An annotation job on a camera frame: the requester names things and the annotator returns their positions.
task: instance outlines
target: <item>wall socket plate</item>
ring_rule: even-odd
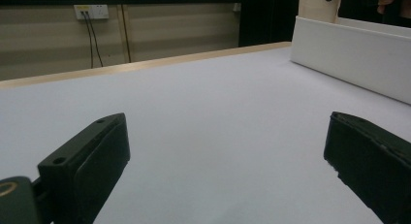
[[[75,12],[77,19],[84,19],[81,12],[88,13],[90,19],[109,18],[109,8],[107,5],[75,5]]]

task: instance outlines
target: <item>human hand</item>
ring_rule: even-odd
[[[394,0],[378,0],[378,9],[379,14],[383,14],[385,11],[385,6],[393,3]],[[401,11],[399,14],[401,17],[411,18],[411,0],[402,0],[401,1]]]

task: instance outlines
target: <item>brass ring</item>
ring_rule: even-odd
[[[5,182],[0,184],[0,197],[6,196],[10,194],[11,192],[15,191],[17,188],[17,183],[16,182]]]

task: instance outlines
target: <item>white tabletop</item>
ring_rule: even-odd
[[[411,141],[411,107],[289,61],[290,48],[0,90],[0,177],[125,112],[132,158],[96,223],[375,224],[323,159],[332,111]]]

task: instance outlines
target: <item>black cable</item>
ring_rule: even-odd
[[[96,44],[97,55],[99,56],[100,64],[101,64],[102,67],[103,67],[103,61],[102,61],[102,57],[100,56],[99,46],[97,45],[97,38],[96,38],[96,33],[94,32],[93,24],[91,23],[91,19],[90,19],[90,16],[88,15],[88,13],[85,13],[85,14],[87,15],[88,21],[90,22],[91,31],[93,32],[94,42],[95,42],[95,44]]]
[[[88,31],[88,38],[90,39],[90,57],[91,57],[91,68],[94,67],[94,60],[93,60],[93,44],[91,43],[91,33],[90,33],[90,28],[88,27],[88,22],[87,18],[84,14],[84,12],[81,12],[82,16],[84,17],[85,20],[85,25],[87,25],[87,31]]]

